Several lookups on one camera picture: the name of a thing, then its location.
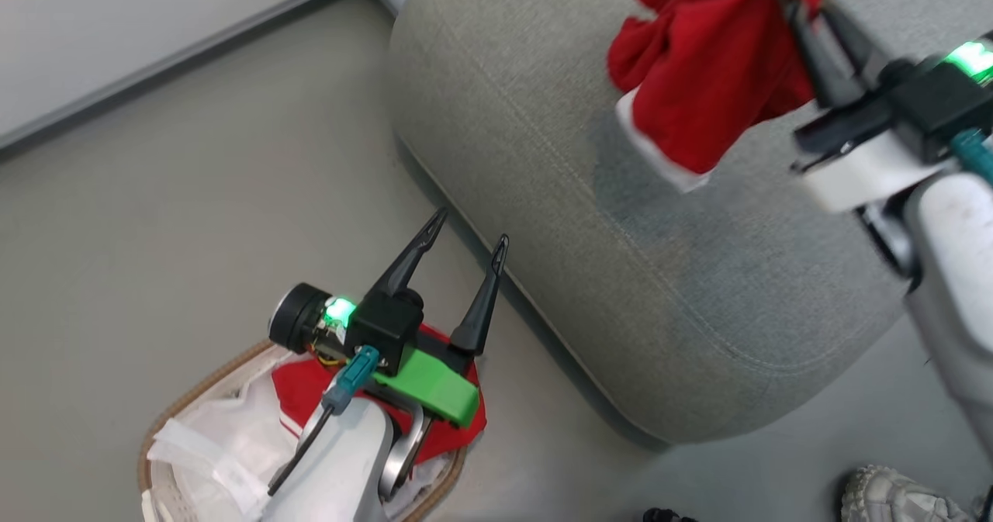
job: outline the teal connector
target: teal connector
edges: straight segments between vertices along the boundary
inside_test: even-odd
[[[355,393],[362,390],[365,382],[372,377],[377,365],[379,352],[370,345],[363,345],[348,361],[348,365],[338,371],[334,384],[320,397],[320,405],[325,410],[330,410],[331,415],[340,416],[348,408],[348,404],[351,404]]]
[[[961,162],[962,168],[979,175],[993,185],[993,151],[983,142],[986,136],[981,130],[962,130],[951,140],[951,152]]]

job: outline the gray ottoman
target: gray ottoman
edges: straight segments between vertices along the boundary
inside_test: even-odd
[[[634,0],[408,0],[394,126],[604,394],[671,443],[772,423],[900,314],[849,217],[794,186],[791,116],[678,195],[614,121],[607,46]]]

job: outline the gray floor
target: gray floor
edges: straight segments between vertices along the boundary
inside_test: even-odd
[[[390,22],[336,0],[0,161],[0,519],[135,520],[157,413],[264,337],[306,281],[359,295],[440,202],[380,105]],[[483,249],[454,222],[414,279],[453,327]],[[650,451],[600,415],[517,293],[482,365],[490,425],[436,519],[831,519],[884,462],[967,500],[993,480],[901,322],[749,436]]]

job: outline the red garment with white trim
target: red garment with white trim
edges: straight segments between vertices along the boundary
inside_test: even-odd
[[[777,0],[641,2],[656,19],[625,20],[607,69],[627,94],[628,137],[681,190],[705,183],[749,126],[813,98]]]
[[[421,324],[421,331],[431,336],[448,341],[448,336],[442,332]],[[292,431],[297,437],[300,436],[299,427],[304,427],[311,417],[313,410],[320,404],[320,395],[324,394],[330,380],[337,373],[337,368],[327,370],[320,365],[317,359],[310,358],[305,361],[287,363],[272,371],[272,384],[276,387],[276,395],[279,398],[279,408],[285,417],[288,417],[297,427],[290,427],[293,423],[284,423],[284,427]],[[476,363],[469,367],[469,373],[465,375],[472,384],[479,387],[479,374],[476,373]],[[393,408],[379,399],[373,398],[365,392],[359,392],[362,398],[373,399],[400,425],[404,433],[410,430],[412,420],[410,413]],[[468,447],[482,433],[486,427],[486,405],[483,404],[483,391],[479,391],[479,409],[476,416],[472,418],[472,423],[465,429],[457,429],[450,423],[433,423],[421,445],[414,463],[422,463],[443,455],[447,451],[456,451],[458,448]]]

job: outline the green light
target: green light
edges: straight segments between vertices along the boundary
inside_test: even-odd
[[[324,321],[327,324],[333,322],[340,323],[342,327],[348,328],[348,317],[351,316],[351,311],[355,310],[355,304],[352,304],[347,299],[342,299],[341,297],[336,297],[333,302],[327,306],[324,311]]]
[[[944,60],[958,66],[962,72],[969,74],[980,84],[993,79],[993,51],[978,41],[965,43]]]

